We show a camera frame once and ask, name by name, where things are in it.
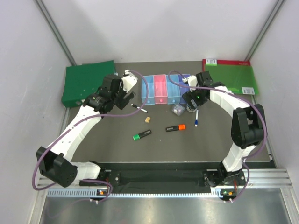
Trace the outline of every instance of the blue pen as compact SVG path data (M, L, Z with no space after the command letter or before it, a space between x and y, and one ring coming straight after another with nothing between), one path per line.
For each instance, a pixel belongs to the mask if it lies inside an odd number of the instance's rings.
M198 110L196 110L196 119L195 119L195 126L197 127L198 125Z

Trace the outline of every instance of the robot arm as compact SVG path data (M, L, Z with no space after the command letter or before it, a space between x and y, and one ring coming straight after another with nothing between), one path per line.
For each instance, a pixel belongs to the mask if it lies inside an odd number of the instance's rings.
M217 176L207 180L211 187L219 185L221 182L228 183L234 180L242 170L242 159L263 140L263 126L256 112L246 102L234 98L227 93L231 93L222 83L214 83L208 71L190 76L185 79L189 86L203 86L223 90L202 90L190 88L183 94L189 111L195 110L208 100L218 104L232 117L231 137L233 145L228 155L220 163ZM264 119L263 107L255 105Z
M74 120L61 135L69 133L60 141L50 144L54 146L40 164L40 173L63 187L68 187L76 180L96 179L101 171L96 163L71 162L72 157L92 127L103 119L98 115L111 111L114 105L122 110L135 96L134 92L128 92L136 83L137 78L129 70L125 71L123 78L113 74L105 76L102 86L86 98ZM93 119L84 120L94 115ZM38 160L45 150L43 147L38 149Z

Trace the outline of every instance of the transparent plastic box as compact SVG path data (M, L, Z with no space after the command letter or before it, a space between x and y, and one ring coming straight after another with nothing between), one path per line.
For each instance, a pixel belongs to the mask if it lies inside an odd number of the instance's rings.
M155 103L167 104L166 75L154 75Z
M174 112L176 115L180 116L182 113L184 113L185 108L181 104L175 104L172 109L172 112Z
M148 100L145 103L145 105L153 105L153 104L155 104L154 76L144 76L144 78L148 82L148 86L149 86ZM145 87L145 82L142 79L141 100L143 103L144 103L145 97L146 97L146 87Z
M190 74L183 74L183 76L185 77L185 78L187 78L187 77L189 77L190 76ZM188 85L188 84L185 84L184 82L183 82L183 80L182 80L182 76L181 75L179 75L178 76L178 80L179 80L179 84L180 85ZM182 95L185 93L185 92L187 92L188 90L189 90L189 88L187 88L187 87L179 87L179 90L180 90L180 94L181 94L181 98L180 98L180 104L185 104L186 102L184 101L184 99L182 98Z
M178 83L178 75L170 75L170 79L173 82ZM173 84L169 80L168 75L166 75L166 80L167 80L167 95L168 95L167 104L178 104L181 99L179 86Z

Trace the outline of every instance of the barcode label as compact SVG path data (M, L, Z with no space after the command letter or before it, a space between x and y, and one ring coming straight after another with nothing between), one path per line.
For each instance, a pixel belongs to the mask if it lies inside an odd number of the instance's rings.
M206 59L206 65L216 66L217 60L216 59Z
M255 95L254 89L252 87L242 87L243 94Z

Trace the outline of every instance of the marker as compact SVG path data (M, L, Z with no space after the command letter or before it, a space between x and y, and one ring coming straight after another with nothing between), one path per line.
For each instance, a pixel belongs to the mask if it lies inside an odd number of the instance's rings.
M137 135L134 135L133 139L134 139L134 141L136 141L136 140L141 139L141 138L143 138L143 137L145 137L145 136L147 136L149 134L151 134L151 130L147 130L145 132L141 132L141 133L139 133Z
M180 131L186 129L185 125L177 125L172 127L167 127L166 132Z
M140 109L140 107L138 107L137 105L135 105L135 104L131 104L131 106L132 107L135 107L135 108L137 108L137 109Z
M196 110L195 126L198 125L198 110Z

